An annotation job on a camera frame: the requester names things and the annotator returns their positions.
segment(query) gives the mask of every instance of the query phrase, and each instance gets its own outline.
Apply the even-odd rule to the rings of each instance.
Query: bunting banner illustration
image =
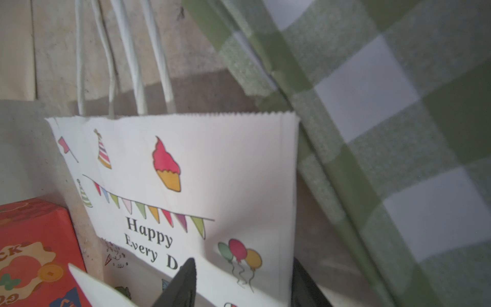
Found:
[[[97,132],[97,129],[94,129],[94,133],[97,134],[97,139],[99,141],[99,156],[97,157],[97,160],[99,160],[99,162],[101,162],[101,164],[105,167],[111,168],[108,153],[104,147],[104,144],[102,143],[102,136],[99,132]]]
[[[140,213],[143,216],[143,218],[147,219],[147,214],[145,212],[145,205],[137,201],[135,201],[135,205],[137,206],[138,210],[140,210]]]
[[[94,180],[92,180],[92,179],[90,179],[90,180],[94,183],[94,186],[96,187],[96,190],[100,196],[104,195],[104,198],[108,202],[109,202],[109,196],[110,196],[110,198],[112,198],[112,200],[114,201],[114,203],[116,204],[118,209],[120,208],[120,206],[119,206],[119,198],[120,198],[123,201],[123,203],[126,207],[126,210],[128,210],[128,212],[130,214],[133,214],[132,202],[134,202],[136,207],[138,208],[138,211],[141,213],[141,215],[143,216],[144,219],[147,218],[147,213],[146,213],[146,209],[145,209],[147,207],[148,211],[150,211],[150,213],[152,214],[152,216],[154,217],[154,219],[157,223],[160,224],[159,211],[162,211],[162,213],[165,216],[165,219],[167,220],[169,225],[171,227],[174,227],[174,222],[172,220],[172,214],[173,214],[173,215],[175,215],[175,218],[177,219],[177,221],[179,222],[179,224],[182,226],[182,228],[184,229],[184,231],[186,233],[188,233],[188,221],[186,220],[186,217],[191,218],[192,223],[196,227],[196,230],[198,231],[199,235],[203,238],[203,240],[206,239],[205,221],[211,221],[211,222],[215,221],[215,220],[204,218],[204,217],[197,217],[197,216],[188,215],[188,214],[171,212],[171,211],[168,211],[168,210],[165,210],[162,208],[158,208],[158,207],[144,204],[144,203],[136,201],[136,200],[127,199],[127,198],[124,198],[124,197],[121,197],[121,196],[118,196],[118,195],[115,195],[115,194],[109,192],[104,187],[102,187],[97,182],[95,182]],[[85,192],[82,189],[82,186],[80,185],[80,181],[78,181],[78,182],[79,182],[82,200],[84,201],[84,204],[88,207],[92,207],[92,204],[88,201],[87,195],[85,194]]]
[[[92,204],[90,203],[90,200],[87,197],[87,194],[85,194],[84,190],[82,189],[82,184],[80,183],[80,180],[77,179],[77,182],[79,183],[80,195],[82,196],[83,204],[86,205],[87,207],[91,208]]]
[[[147,206],[150,213],[153,215],[157,223],[160,224],[159,209],[152,206]]]
[[[70,152],[73,156],[73,158],[75,159],[75,161],[77,161],[77,163],[79,162],[77,160],[77,158],[75,158],[75,155],[73,154],[73,152],[70,150],[70,148],[68,147],[67,143],[65,142],[65,139],[63,137],[60,137],[60,139],[58,140],[58,144],[61,145],[61,147],[63,147],[63,153],[67,153],[67,152]]]
[[[174,213],[174,215],[177,217],[177,221],[179,222],[179,224],[181,224],[181,226],[184,228],[184,231],[187,232],[188,231],[188,223],[186,222],[186,216],[182,215],[182,214],[177,214],[177,213]]]
[[[119,200],[118,200],[118,197],[117,197],[116,195],[114,195],[114,194],[111,194],[111,193],[109,193],[109,195],[111,195],[112,200],[114,200],[114,203],[115,203],[115,204],[116,204],[116,206],[118,206],[118,208],[119,208]]]
[[[104,190],[104,188],[101,188],[101,189],[102,189],[102,193],[104,194],[104,197],[106,198],[106,200],[109,203],[109,195],[108,195],[108,192],[106,190]]]
[[[132,207],[131,207],[131,200],[127,200],[127,199],[124,199],[124,198],[121,198],[121,199],[123,200],[123,203],[124,203],[124,205],[125,205],[125,207],[126,207],[126,210],[128,210],[128,212],[129,212],[130,214],[132,214],[132,213],[131,213],[131,211],[132,211]]]
[[[167,219],[167,222],[169,222],[170,226],[172,228],[174,228],[174,223],[172,223],[172,216],[170,215],[170,212],[162,209],[162,213],[164,214],[165,218]]]

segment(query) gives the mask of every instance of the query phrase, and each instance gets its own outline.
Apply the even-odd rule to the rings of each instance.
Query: paper gift bag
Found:
[[[289,305],[293,113],[48,122],[99,237],[170,277],[194,257],[215,306]]]

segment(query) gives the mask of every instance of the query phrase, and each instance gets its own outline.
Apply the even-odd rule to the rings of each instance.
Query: red gift box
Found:
[[[0,233],[0,306],[90,306],[68,270],[85,266],[66,209],[37,198],[2,205]]]

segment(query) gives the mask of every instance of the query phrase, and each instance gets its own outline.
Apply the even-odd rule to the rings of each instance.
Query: cupcake illustration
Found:
[[[157,137],[155,151],[152,153],[154,168],[164,185],[173,191],[181,191],[181,170],[172,156],[165,150],[164,144]]]

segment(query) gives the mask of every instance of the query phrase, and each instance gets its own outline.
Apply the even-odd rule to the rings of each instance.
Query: green plaid cloth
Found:
[[[491,5],[183,0],[387,306],[491,306]]]

